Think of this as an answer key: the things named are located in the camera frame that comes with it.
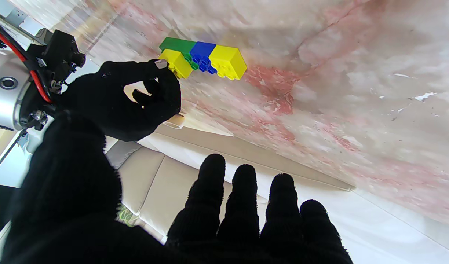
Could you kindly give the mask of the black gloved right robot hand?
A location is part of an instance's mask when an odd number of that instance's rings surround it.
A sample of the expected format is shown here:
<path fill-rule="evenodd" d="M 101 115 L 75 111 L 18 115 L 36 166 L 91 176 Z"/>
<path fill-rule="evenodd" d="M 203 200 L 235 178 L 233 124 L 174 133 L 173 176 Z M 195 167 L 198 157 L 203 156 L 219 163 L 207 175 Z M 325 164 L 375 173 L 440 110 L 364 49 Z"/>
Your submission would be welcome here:
<path fill-rule="evenodd" d="M 91 119 L 109 137 L 142 140 L 181 110 L 179 81 L 157 62 L 104 62 L 72 81 L 60 105 Z"/>

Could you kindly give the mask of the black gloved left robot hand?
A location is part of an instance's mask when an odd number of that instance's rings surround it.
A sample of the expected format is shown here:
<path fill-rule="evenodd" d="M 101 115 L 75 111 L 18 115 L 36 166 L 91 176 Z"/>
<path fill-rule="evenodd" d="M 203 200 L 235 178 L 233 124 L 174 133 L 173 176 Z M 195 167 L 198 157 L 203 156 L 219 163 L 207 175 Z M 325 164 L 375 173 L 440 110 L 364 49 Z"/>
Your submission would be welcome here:
<path fill-rule="evenodd" d="M 105 135 L 71 112 L 58 115 L 35 150 L 11 203 L 2 264 L 351 264 L 325 207 L 298 205 L 291 175 L 270 186 L 259 229 L 256 172 L 239 166 L 224 198 L 225 158 L 208 155 L 162 244 L 117 221 L 120 175 L 104 154 Z"/>

